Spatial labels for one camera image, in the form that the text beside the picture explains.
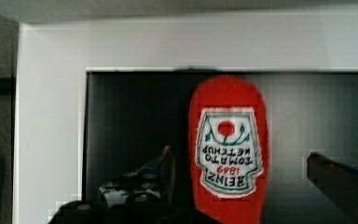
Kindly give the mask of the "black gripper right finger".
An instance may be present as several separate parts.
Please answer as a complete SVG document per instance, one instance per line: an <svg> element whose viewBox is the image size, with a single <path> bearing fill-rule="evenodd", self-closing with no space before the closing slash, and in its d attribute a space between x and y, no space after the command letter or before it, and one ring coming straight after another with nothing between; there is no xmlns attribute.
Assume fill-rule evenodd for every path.
<svg viewBox="0 0 358 224"><path fill-rule="evenodd" d="M358 224L358 169L318 152L307 158L307 178L351 221Z"/></svg>

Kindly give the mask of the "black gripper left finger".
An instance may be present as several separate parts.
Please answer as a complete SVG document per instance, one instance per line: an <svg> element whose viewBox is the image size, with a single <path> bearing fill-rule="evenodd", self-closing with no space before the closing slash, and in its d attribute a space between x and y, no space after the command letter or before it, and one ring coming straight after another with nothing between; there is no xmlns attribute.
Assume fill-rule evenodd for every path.
<svg viewBox="0 0 358 224"><path fill-rule="evenodd" d="M172 205L175 157L166 146L143 166L98 187L95 201L63 204L48 224L220 224L196 208Z"/></svg>

